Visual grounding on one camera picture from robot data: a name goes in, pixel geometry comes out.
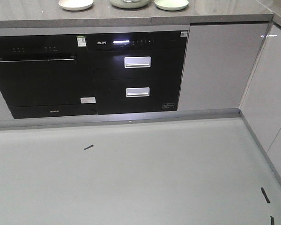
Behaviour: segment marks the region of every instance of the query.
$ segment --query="floor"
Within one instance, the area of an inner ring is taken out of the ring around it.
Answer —
[[[281,188],[241,118],[0,131],[0,225],[248,224]]]

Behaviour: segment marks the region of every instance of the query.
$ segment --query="drawer handle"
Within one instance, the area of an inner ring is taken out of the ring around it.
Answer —
[[[149,96],[148,92],[144,93],[127,93],[127,97],[142,97],[142,96]]]
[[[125,64],[125,68],[141,68],[141,67],[150,67],[150,63],[139,63],[139,64],[126,63]]]
[[[150,56],[124,57],[125,68],[148,68],[151,67]]]
[[[126,88],[126,97],[148,97],[150,96],[150,88]]]

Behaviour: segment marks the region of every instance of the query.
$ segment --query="white plate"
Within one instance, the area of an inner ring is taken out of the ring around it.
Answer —
[[[188,6],[188,0],[155,0],[158,8],[167,11],[177,11]]]
[[[80,11],[91,7],[94,0],[60,0],[59,6],[69,11]]]

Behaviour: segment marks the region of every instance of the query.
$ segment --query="digital display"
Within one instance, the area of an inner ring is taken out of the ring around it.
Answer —
[[[114,45],[125,45],[125,44],[129,44],[129,43],[130,43],[129,40],[113,41]]]

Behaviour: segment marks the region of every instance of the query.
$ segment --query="small black object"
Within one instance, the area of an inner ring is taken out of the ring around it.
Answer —
[[[271,217],[271,225],[275,225],[275,219],[274,217],[270,216]]]
[[[88,146],[88,147],[86,147],[84,150],[86,150],[86,149],[90,149],[91,147],[93,147],[94,145],[92,144],[92,145],[90,145],[90,146]]]
[[[262,192],[264,198],[266,199],[266,202],[267,202],[267,203],[271,203],[270,200],[268,199],[268,197],[267,197],[267,195],[266,195],[266,191],[264,190],[263,187],[261,188],[261,192]]]

